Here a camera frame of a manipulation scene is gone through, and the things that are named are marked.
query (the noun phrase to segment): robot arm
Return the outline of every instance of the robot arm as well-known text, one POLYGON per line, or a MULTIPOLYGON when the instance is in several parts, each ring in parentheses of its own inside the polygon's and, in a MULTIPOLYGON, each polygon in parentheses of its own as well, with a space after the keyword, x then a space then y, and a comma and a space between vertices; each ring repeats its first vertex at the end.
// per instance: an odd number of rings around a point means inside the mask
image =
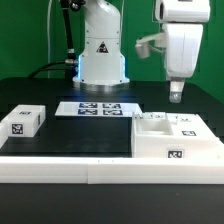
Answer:
POLYGON ((200 23, 210 15, 209 0, 156 0, 155 17, 162 23, 162 32, 138 39, 136 51, 140 58, 150 56, 155 47, 165 48, 164 68, 171 81, 170 101, 181 101, 185 78, 195 70, 203 33, 200 23), (155 47, 149 42, 155 40, 155 47))
MULTIPOLYGON (((63 14, 69 7, 78 11, 81 6, 84 6, 85 13, 85 49, 78 59, 78 72, 73 77, 74 87, 110 91, 114 87, 116 89, 128 85, 125 58, 120 52, 121 24, 118 9, 105 0, 61 0, 62 2, 65 2, 63 14)), ((66 33, 69 44, 71 30, 67 32, 66 29, 66 33)))

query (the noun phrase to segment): white box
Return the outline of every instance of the white box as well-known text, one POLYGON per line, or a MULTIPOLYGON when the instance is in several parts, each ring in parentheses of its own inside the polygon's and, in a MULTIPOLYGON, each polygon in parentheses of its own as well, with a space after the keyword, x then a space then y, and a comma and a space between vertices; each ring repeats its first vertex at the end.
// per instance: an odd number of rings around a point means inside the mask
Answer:
POLYGON ((198 115, 145 113, 132 119, 134 158, 217 159, 224 146, 198 115))
POLYGON ((8 139, 7 125, 0 123, 0 149, 5 144, 8 139))
POLYGON ((34 137, 45 120, 45 106, 18 105, 3 120, 10 137, 34 137))

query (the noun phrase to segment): cable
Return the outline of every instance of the cable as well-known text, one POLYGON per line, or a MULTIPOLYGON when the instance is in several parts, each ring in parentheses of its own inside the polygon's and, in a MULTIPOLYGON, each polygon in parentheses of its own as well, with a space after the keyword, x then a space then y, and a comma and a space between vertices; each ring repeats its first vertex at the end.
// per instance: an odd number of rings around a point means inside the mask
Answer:
POLYGON ((48 63, 48 64, 46 64, 46 65, 40 67, 40 68, 37 69, 36 71, 30 73, 30 74, 28 75, 28 78, 29 78, 29 79, 32 79, 32 78, 34 78, 34 77, 36 76, 36 74, 38 74, 40 71, 43 71, 43 70, 45 70, 45 69, 48 68, 48 67, 51 67, 51 66, 54 66, 54 65, 60 65, 60 64, 65 64, 65 62, 64 62, 64 61, 56 61, 56 62, 48 63))
POLYGON ((48 12, 47 12, 47 46, 48 46, 47 60, 48 60, 48 63, 51 62, 51 33, 50 33, 50 27, 51 27, 52 1, 53 0, 49 0, 48 12))
POLYGON ((69 1, 61 0, 60 3, 61 3, 63 18, 64 18, 65 34, 66 34, 66 41, 67 41, 67 50, 68 50, 67 57, 68 57, 68 59, 76 59, 76 53, 75 53, 75 49, 73 47, 72 30, 71 30, 69 11, 68 11, 69 10, 69 1))
POLYGON ((65 71, 65 70, 71 70, 71 68, 45 68, 45 69, 40 69, 39 72, 47 72, 47 71, 65 71))

